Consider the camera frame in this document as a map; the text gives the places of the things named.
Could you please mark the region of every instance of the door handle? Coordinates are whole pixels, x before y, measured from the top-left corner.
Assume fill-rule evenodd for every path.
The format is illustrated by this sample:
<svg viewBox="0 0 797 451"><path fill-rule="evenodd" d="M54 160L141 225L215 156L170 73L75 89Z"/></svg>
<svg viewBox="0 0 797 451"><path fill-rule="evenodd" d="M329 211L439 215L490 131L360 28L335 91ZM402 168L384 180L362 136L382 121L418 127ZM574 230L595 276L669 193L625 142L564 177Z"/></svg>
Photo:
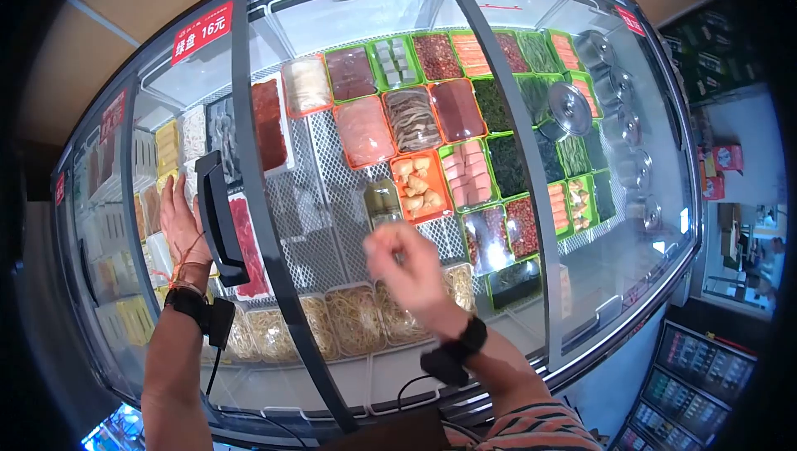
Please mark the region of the door handle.
<svg viewBox="0 0 797 451"><path fill-rule="evenodd" d="M216 262L219 278L225 287L249 283L249 274L238 245L227 201L222 153L214 150L196 162L199 217L205 230L210 255Z"/></svg>

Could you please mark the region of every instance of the wrist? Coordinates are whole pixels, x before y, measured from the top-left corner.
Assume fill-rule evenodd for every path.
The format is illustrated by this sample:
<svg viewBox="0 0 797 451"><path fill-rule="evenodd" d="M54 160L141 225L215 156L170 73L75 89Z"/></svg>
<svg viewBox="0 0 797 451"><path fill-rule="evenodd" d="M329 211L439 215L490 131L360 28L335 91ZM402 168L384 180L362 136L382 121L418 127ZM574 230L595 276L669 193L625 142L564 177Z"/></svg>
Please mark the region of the wrist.
<svg viewBox="0 0 797 451"><path fill-rule="evenodd" d="M183 263L177 273L177 280L187 281L202 293L207 290L207 281L210 276L210 263L197 262Z"/></svg>

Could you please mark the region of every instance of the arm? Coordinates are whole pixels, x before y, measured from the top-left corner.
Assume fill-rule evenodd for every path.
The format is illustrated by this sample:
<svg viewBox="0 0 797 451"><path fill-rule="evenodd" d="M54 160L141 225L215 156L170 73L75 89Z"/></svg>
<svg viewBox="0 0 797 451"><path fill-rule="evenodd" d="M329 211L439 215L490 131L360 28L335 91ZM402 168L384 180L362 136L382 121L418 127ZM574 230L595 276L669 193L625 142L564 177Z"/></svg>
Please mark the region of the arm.
<svg viewBox="0 0 797 451"><path fill-rule="evenodd" d="M169 178L161 194L160 221L174 262L183 262L178 279L201 292L207 289L210 250L197 215L185 200L185 175L174 193ZM210 427L199 397L199 357L202 333L193 318L164 308L154 329L144 367L141 413L147 447L159 449L212 449Z"/></svg>
<svg viewBox="0 0 797 451"><path fill-rule="evenodd" d="M384 280L400 306L441 341L460 336L469 314L445 293L438 250L432 242L413 226L398 222L374 230L364 241L364 249L372 278ZM403 254L401 265L395 254ZM482 351L465 366L489 392L496 417L551 397L521 352L492 328Z"/></svg>

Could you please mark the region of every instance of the stainless steel pot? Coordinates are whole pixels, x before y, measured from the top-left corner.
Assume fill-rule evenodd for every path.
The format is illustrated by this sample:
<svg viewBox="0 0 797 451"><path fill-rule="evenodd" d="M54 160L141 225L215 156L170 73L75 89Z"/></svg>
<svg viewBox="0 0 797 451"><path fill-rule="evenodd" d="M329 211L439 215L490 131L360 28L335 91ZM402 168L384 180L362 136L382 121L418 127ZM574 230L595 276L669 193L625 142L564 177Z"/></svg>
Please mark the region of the stainless steel pot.
<svg viewBox="0 0 797 451"><path fill-rule="evenodd" d="M573 39L579 60L589 70L614 65L614 48L600 32L589 29Z"/></svg>
<svg viewBox="0 0 797 451"><path fill-rule="evenodd" d="M592 89L605 109L633 103L631 75L620 66L605 67L593 73Z"/></svg>
<svg viewBox="0 0 797 451"><path fill-rule="evenodd" d="M548 108L553 120L540 125L540 132L553 141L567 135L584 137L592 127L592 113L587 98L570 83L556 81L548 89Z"/></svg>
<svg viewBox="0 0 797 451"><path fill-rule="evenodd" d="M640 197L626 204L626 219L636 221L644 231L659 229L662 226L662 207L652 195Z"/></svg>
<svg viewBox="0 0 797 451"><path fill-rule="evenodd" d="M635 190L647 190L650 186L653 162L644 150L636 150L617 162L617 176L620 184Z"/></svg>
<svg viewBox="0 0 797 451"><path fill-rule="evenodd" d="M601 127L613 152L625 151L627 147L634 149L643 142L639 118L629 105L621 105L617 111L603 119Z"/></svg>

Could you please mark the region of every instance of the orange tray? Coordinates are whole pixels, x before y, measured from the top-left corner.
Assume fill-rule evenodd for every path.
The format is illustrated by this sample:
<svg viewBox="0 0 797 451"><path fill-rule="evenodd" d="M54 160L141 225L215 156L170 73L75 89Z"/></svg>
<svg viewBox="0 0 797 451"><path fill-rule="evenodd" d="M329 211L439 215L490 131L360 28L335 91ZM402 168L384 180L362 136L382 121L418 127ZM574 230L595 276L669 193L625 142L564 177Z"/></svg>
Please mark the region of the orange tray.
<svg viewBox="0 0 797 451"><path fill-rule="evenodd" d="M437 219L438 217L453 214L453 204L451 203L451 197L449 197L448 189L445 186L443 168L440 165L440 156L438 156L437 152L435 152L433 148L417 151L407 156L394 157L393 160L391 160L391 173L393 175L393 181L396 184L396 189L398 190L399 201L401 202L403 197L406 197L404 189L407 187L407 184L401 180L400 176L396 175L393 165L399 160L403 160L405 158L418 157L428 157L431 160L431 165L429 166L428 172L426 177L423 178L423 181L429 184L429 190L434 190L439 193L441 197L443 197L443 208L436 210L433 210L432 208L422 208L415 211L415 217L412 217L410 211L406 210L404 208L404 204L402 203L401 210L404 213L404 219L413 225L419 225L421 223Z"/></svg>
<svg viewBox="0 0 797 451"><path fill-rule="evenodd" d="M321 107L313 107L313 108L309 108L309 109L304 110L304 111L295 111L295 110L293 110L291 108L291 100L288 98L288 86L286 85L288 80L285 79L284 69L285 69L285 66L288 63L292 62L293 60L297 60L297 59L293 59L291 61L285 62L282 65L282 67L280 67L280 76L282 77L282 91L283 91L284 96L285 96L285 111L288 113L288 117L290 117L291 119L301 119L302 117L305 117L308 114L313 114L314 112L320 112L322 110L327 110L329 108L332 108L332 106L334 105L334 98L332 97L332 87L329 85L329 76L328 76L328 72L327 72L327 61L324 60L324 54L315 54L315 57L318 58L321 61L321 65L324 67L324 79L327 80L327 89L329 90L329 103L326 104L326 105L322 105Z"/></svg>
<svg viewBox="0 0 797 451"><path fill-rule="evenodd" d="M474 137L460 138L460 139L448 139L448 138L445 137L445 131L443 130L443 124L442 124L442 121L440 120L440 113L438 112L437 105L434 103L434 95L432 94L432 87L433 86L440 86L443 83L446 83L448 81L455 81L455 80L467 81L468 85L470 86L470 92L471 92L471 94L473 96L473 104L476 106L476 112L479 113L479 119L482 121L482 126L484 126L484 133L481 134L481 135L476 135ZM468 79L468 78L453 78L453 79L434 81L433 83L429 83L428 85L426 85L426 88L429 90L429 98L430 98L430 100L432 100L432 108L434 110L434 119L438 122L438 130L440 130L440 137L443 138L443 142L446 145L458 144L460 142L464 142L464 141L467 141L469 139L474 139L474 138L484 138L484 137L486 137L488 135L489 130L487 129L487 123L484 122L484 118L482 116L482 109L479 107L478 100L476 100L476 91L473 89L473 82L470 79Z"/></svg>
<svg viewBox="0 0 797 451"><path fill-rule="evenodd" d="M426 90L426 97L429 99L429 109L432 111L432 117L434 118L434 125L437 126L438 133L440 133L440 143L432 145L432 146L430 146L428 148L437 148L437 147L442 146L443 143L444 143L443 142L443 132L440 130L440 119L438 119L438 111L437 111L436 108L434 108L434 103L432 101L432 93L429 91L429 88L424 86L424 85L418 85L418 86L410 86L408 88L392 89L392 90L390 90L388 92L382 93L382 113L384 114L385 120L387 121L387 127L390 128L390 130L391 130L391 138L393 138L393 145L396 146L396 152L398 152L398 154L400 156L414 154L416 152L423 152L426 149L416 150L416 151L401 151L401 150L399 150L399 144L396 142L396 136L395 136L395 132L393 131L393 126L391 125L391 120L390 120L389 117L387 117L387 104L385 104L385 96L390 94L390 93L393 93L393 92L405 92L407 90L411 90L411 89L415 89L415 88L424 88Z"/></svg>
<svg viewBox="0 0 797 451"><path fill-rule="evenodd" d="M393 155L385 157L385 158L380 158L380 159L375 160L375 161L370 162L370 163L365 163L365 164L361 164L359 166L354 166L352 164L352 159L348 155L348 151L346 151L346 145L344 144L344 139L343 139L343 137L341 137L340 138L340 143L344 147L344 156L346 156L346 163L349 165L349 167L351 167L355 171L358 170L358 169L362 169L364 167L373 166L374 164L383 163L383 162L385 162L387 160L390 160L393 157L396 157L396 155L399 153L399 147L396 146L395 140L393 140L393 130L391 129L391 126L387 123L387 117L385 117L385 110L384 110L384 107L382 106L382 100L380 100L379 97L377 97L376 95L371 95L369 97L355 98L353 100L349 100L348 102L346 102L344 104L336 105L335 107L333 107L332 108L332 117L335 119L335 126L337 126L337 124L338 124L338 111L342 107L351 107L353 103L356 103L356 102L358 102L360 100L376 100L376 103L379 105L379 114L382 116L382 124L386 128L387 137L391 139L391 145L393 146Z"/></svg>

